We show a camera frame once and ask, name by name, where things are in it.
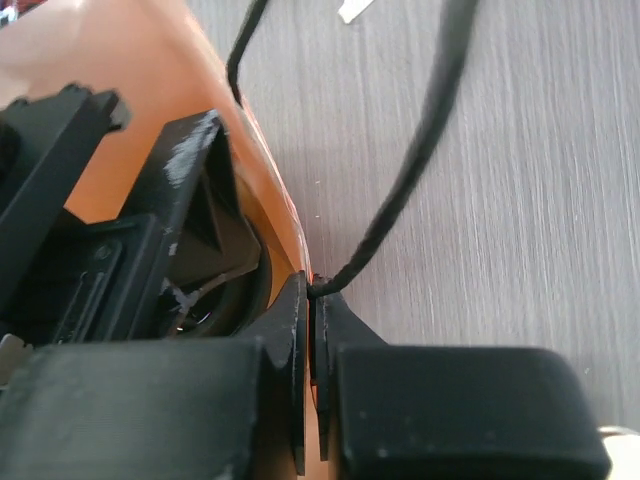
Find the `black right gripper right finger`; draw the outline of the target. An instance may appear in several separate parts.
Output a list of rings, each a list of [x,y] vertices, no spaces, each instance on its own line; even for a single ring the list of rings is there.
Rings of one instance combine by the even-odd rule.
[[[393,346],[342,295],[311,302],[311,383],[321,460],[390,461],[392,366]]]

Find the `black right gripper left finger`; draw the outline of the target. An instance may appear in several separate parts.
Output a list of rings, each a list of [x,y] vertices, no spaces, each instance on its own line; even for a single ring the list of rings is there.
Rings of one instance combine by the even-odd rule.
[[[290,275],[275,301],[240,337],[260,343],[254,475],[305,473],[307,278]]]

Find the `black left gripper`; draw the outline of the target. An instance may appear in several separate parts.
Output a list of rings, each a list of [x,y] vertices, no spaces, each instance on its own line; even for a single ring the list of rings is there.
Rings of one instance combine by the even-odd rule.
[[[263,310],[263,241],[241,208],[219,113],[166,124],[117,220],[65,203],[113,90],[69,84],[1,112],[1,333],[34,345],[226,336]]]

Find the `orange paper gift bag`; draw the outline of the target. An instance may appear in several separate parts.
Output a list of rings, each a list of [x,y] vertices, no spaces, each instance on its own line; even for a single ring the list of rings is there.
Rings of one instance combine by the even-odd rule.
[[[238,88],[239,63],[265,10],[255,1],[221,60],[181,1],[47,1],[1,30],[1,112],[69,84],[115,91],[124,127],[105,136],[66,209],[117,220],[163,127],[209,110],[226,128],[241,208],[263,241],[263,310],[232,335],[169,335],[34,345],[1,340],[1,475],[5,479],[294,479],[254,475],[260,343],[242,331],[287,278],[307,278],[306,394],[311,302],[340,294],[404,209],[444,131],[464,71],[478,5],[443,8],[435,70],[400,174],[352,258],[314,279],[297,212]],[[449,393],[418,380],[442,363],[460,379],[465,348],[393,346],[393,451],[388,463],[332,463],[335,479],[469,479],[483,474],[470,424],[447,428]]]

